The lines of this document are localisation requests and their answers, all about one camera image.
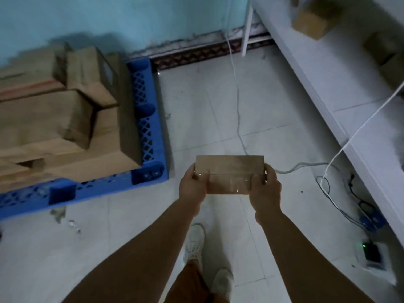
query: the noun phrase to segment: hand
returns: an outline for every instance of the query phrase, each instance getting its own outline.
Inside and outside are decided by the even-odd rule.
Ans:
[[[200,204],[206,197],[206,183],[209,180],[209,173],[202,174],[198,179],[194,178],[195,163],[185,172],[179,183],[179,199],[196,205],[196,214],[199,213]]]
[[[260,216],[280,212],[280,191],[282,185],[276,178],[275,170],[265,164],[267,182],[263,184],[259,175],[251,179],[250,202],[255,209],[255,220],[260,224]]]

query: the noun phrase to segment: tiled floor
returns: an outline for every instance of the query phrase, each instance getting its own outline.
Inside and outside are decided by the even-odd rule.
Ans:
[[[240,133],[250,154],[276,169],[328,161],[338,150],[276,46],[234,56],[240,81]],[[159,75],[173,165],[169,181],[68,207],[82,233],[56,224],[48,212],[2,223],[0,301],[59,303],[101,260],[150,225],[178,196],[179,180],[200,154],[243,154],[237,138],[236,86],[229,56]],[[351,168],[343,156],[336,162]],[[360,269],[353,246],[364,234],[323,196],[314,176],[324,167],[280,175],[282,209],[338,269],[377,303],[398,302],[393,288]],[[330,172],[331,195],[355,214],[341,176]],[[204,276],[230,267],[232,302],[290,302],[247,197],[208,196],[195,222],[206,231]],[[163,296],[183,267],[179,256]]]

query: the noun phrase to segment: blue pallet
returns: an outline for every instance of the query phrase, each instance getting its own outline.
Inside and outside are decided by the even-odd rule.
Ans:
[[[134,113],[143,151],[142,168],[83,183],[58,178],[0,194],[0,220],[168,180],[150,60],[135,60],[128,68],[132,73]]]

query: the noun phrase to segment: white sneaker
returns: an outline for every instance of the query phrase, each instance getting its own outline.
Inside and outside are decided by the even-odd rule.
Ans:
[[[202,249],[205,241],[205,231],[200,224],[191,225],[185,239],[184,262],[194,259],[198,262],[199,269],[202,272]]]
[[[216,293],[230,302],[233,284],[233,275],[229,272],[229,270],[220,269],[213,279],[212,293]]]

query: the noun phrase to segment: patterned baseboard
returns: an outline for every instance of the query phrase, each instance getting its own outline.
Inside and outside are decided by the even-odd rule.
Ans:
[[[241,41],[242,41],[241,38],[230,40],[230,47],[232,53],[240,52]],[[248,44],[247,50],[256,49],[273,44],[275,44],[275,41],[273,39],[255,42],[252,44]],[[152,58],[151,62],[153,66],[152,67],[153,71],[156,72],[175,68],[178,66],[192,64],[194,62],[201,62],[203,60],[208,60],[228,54],[229,54],[229,47],[227,45],[227,42],[222,42],[218,44],[212,44],[191,50],[186,50],[183,52],[176,52],[173,54],[158,56]]]

